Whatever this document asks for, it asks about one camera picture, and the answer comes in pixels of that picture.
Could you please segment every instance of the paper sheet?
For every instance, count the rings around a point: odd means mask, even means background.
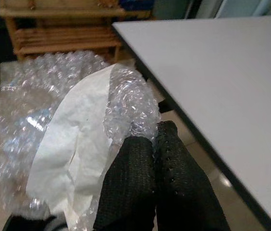
[[[111,141],[104,133],[109,79],[114,65],[75,85],[61,102],[36,153],[27,193],[64,212],[68,227],[89,208],[98,190]]]

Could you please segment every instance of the floor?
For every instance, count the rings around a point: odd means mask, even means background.
[[[158,101],[163,99],[156,87],[148,81],[153,88]],[[219,202],[224,210],[226,219],[232,231],[264,231],[265,229],[259,224],[257,219],[242,201],[240,196],[235,192],[229,180],[218,170],[209,156],[195,141],[178,115],[174,112],[162,114],[162,120],[173,120],[177,127],[178,133],[191,155],[207,174],[211,185],[217,195]],[[4,212],[0,204],[0,231],[4,226],[9,214]]]

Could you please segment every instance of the white table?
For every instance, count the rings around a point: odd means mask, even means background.
[[[271,230],[271,16],[113,26]]]

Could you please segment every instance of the bubble wrap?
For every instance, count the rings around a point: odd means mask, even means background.
[[[109,99],[103,122],[112,144],[106,167],[100,177],[100,191],[104,176],[124,139],[141,136],[151,140],[154,145],[159,121],[158,103],[142,75],[134,68],[117,64],[110,76]],[[72,231],[93,230],[99,197],[100,193],[94,195],[90,208],[80,217]]]
[[[25,193],[35,153],[69,89],[107,66],[90,51],[0,65],[0,200],[5,209],[27,218],[49,215],[44,202]]]

